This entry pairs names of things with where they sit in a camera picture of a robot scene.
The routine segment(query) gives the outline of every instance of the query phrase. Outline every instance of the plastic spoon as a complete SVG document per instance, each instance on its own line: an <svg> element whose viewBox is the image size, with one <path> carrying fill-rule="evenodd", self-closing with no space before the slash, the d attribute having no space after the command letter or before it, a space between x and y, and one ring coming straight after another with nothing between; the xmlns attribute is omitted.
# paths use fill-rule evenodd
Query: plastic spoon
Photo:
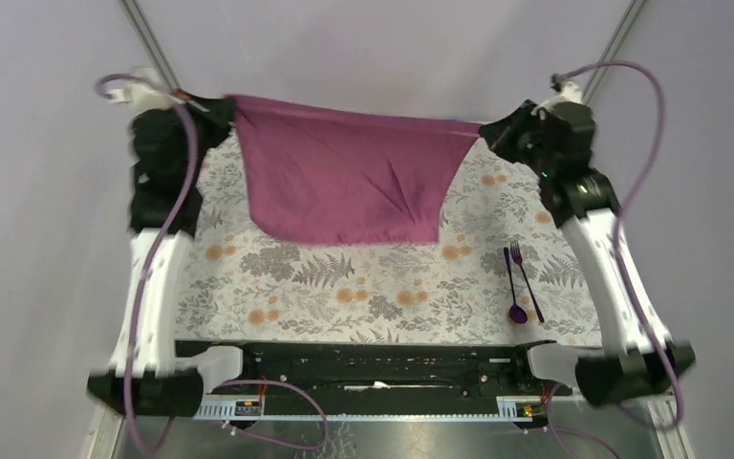
<svg viewBox="0 0 734 459"><path fill-rule="evenodd" d="M513 295L513 305L507 311L507 316L516 323L526 323L528 321L528 313L516 304L516 291L513 290L513 274L510 272L510 250L505 247L505 264L507 265L507 278L510 280L510 294Z"/></svg>

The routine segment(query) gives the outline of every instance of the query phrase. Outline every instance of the floral pattern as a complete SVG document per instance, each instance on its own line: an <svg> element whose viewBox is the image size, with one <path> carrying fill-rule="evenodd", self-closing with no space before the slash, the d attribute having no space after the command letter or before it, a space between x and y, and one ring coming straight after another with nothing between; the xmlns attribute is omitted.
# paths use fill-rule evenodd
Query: floral pattern
<svg viewBox="0 0 734 459"><path fill-rule="evenodd" d="M246 171L233 133L204 163L205 196L180 288L179 339L599 345L577 260L539 202L536 177L477 141L445 197L440 243L303 246L248 216ZM513 266L517 325L503 247L518 240L547 322L535 320Z"/></svg>

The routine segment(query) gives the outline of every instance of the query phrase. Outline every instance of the gray wall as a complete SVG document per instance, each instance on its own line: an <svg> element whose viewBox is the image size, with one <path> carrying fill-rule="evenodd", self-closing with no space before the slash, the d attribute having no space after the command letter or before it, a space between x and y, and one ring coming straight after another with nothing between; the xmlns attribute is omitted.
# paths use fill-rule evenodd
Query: gray wall
<svg viewBox="0 0 734 459"><path fill-rule="evenodd" d="M734 1L652 2L623 58L655 70L668 93L657 171L627 232L655 307L698 366L684 380L698 459L734 457ZM595 104L597 164L625 192L645 160L654 99L617 70Z"/></svg>
<svg viewBox="0 0 734 459"><path fill-rule="evenodd" d="M183 87L496 120L597 60L629 0L140 0Z"/></svg>
<svg viewBox="0 0 734 459"><path fill-rule="evenodd" d="M146 62L117 2L0 2L0 459L82 447L130 257L131 114L92 84Z"/></svg>

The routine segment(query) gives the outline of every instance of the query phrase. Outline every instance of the purple cloth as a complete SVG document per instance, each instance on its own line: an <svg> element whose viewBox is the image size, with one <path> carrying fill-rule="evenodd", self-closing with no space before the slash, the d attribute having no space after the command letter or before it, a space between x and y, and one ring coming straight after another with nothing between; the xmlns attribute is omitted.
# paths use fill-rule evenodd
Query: purple cloth
<svg viewBox="0 0 734 459"><path fill-rule="evenodd" d="M251 219L311 244L437 242L479 125L233 96Z"/></svg>

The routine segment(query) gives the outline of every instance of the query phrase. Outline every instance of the purple fork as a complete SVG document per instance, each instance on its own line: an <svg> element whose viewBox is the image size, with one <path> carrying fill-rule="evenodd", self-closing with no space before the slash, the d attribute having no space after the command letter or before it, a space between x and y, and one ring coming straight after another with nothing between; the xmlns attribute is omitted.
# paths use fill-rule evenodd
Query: purple fork
<svg viewBox="0 0 734 459"><path fill-rule="evenodd" d="M539 303L536 302L536 295L533 294L533 289L530 287L528 281L528 275L525 273L525 268L522 266L522 251L519 249L519 241L511 241L510 243L510 255L513 258L513 263L519 265L519 269L522 271L522 276L525 278L525 283L528 284L528 292L530 292L530 299L533 300L533 306L536 308L536 315L539 316L539 321L544 323L544 316L542 316L542 310L539 309Z"/></svg>

